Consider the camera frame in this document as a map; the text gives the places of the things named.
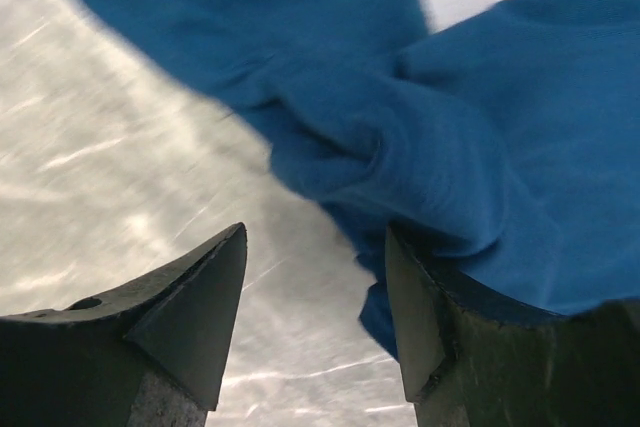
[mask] gray metal surface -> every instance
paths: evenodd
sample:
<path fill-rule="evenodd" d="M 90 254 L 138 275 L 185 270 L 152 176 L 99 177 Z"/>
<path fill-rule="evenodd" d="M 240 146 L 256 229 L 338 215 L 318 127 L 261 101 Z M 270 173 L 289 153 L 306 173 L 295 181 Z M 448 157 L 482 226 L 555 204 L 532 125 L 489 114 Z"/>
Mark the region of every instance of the gray metal surface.
<path fill-rule="evenodd" d="M 242 224 L 65 310 L 0 316 L 0 424 L 204 427 L 247 261 Z"/>
<path fill-rule="evenodd" d="M 495 0 L 428 1 L 442 27 Z M 67 307 L 243 221 L 246 283 L 209 424 L 415 424 L 397 365 L 356 321 L 370 279 L 331 222 L 268 175 L 223 106 L 75 0 L 0 0 L 0 219 L 0 314 Z"/>

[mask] metal jaw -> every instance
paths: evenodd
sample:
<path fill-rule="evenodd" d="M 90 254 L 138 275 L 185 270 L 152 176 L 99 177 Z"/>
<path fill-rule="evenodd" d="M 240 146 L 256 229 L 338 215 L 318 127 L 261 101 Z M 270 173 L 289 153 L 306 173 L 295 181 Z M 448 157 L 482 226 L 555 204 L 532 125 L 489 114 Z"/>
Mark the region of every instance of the metal jaw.
<path fill-rule="evenodd" d="M 245 263 L 236 225 L 67 310 L 0 318 L 0 425 L 203 426 L 218 402 Z"/>
<path fill-rule="evenodd" d="M 393 231 L 387 281 L 420 427 L 640 425 L 640 302 L 573 317 L 521 304 Z"/>

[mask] screw hole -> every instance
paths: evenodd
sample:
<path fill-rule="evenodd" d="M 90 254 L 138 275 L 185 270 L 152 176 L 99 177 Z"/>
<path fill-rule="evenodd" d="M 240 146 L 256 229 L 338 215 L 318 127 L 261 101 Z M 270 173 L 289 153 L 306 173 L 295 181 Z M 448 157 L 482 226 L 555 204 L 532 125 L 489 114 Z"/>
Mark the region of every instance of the screw hole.
<path fill-rule="evenodd" d="M 89 297 L 87 299 L 82 299 L 73 304 L 67 310 L 86 310 L 93 309 L 94 307 L 98 307 L 102 304 L 102 301 L 96 297 Z"/>

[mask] reflective surface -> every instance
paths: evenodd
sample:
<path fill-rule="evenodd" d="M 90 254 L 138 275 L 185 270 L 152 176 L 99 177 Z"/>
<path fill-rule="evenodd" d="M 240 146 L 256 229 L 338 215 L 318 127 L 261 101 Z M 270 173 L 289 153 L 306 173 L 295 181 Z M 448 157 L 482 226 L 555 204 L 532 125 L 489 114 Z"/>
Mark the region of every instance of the reflective surface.
<path fill-rule="evenodd" d="M 443 27 L 495 0 L 425 0 Z M 217 426 L 414 425 L 356 317 L 370 279 L 265 146 L 75 0 L 0 0 L 0 314 L 65 308 L 249 231 Z"/>

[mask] blue fabric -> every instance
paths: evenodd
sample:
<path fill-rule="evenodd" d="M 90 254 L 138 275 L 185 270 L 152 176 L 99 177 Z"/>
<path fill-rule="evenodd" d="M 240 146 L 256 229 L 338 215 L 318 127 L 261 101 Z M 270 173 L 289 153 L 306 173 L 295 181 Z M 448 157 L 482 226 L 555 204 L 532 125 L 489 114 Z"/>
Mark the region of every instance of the blue fabric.
<path fill-rule="evenodd" d="M 391 220 L 562 313 L 640 295 L 640 0 L 508 0 L 428 35 L 417 0 L 84 0 L 272 145 L 376 284 Z"/>

